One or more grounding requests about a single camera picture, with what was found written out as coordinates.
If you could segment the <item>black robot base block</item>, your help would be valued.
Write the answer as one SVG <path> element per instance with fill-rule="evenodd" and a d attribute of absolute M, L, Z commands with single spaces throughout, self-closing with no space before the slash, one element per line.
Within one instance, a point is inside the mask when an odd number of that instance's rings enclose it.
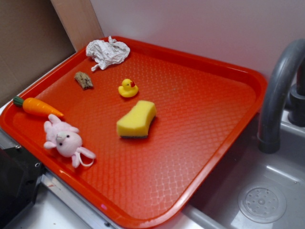
<path fill-rule="evenodd" d="M 0 227 L 5 229 L 35 205 L 44 165 L 27 149 L 0 151 Z"/>

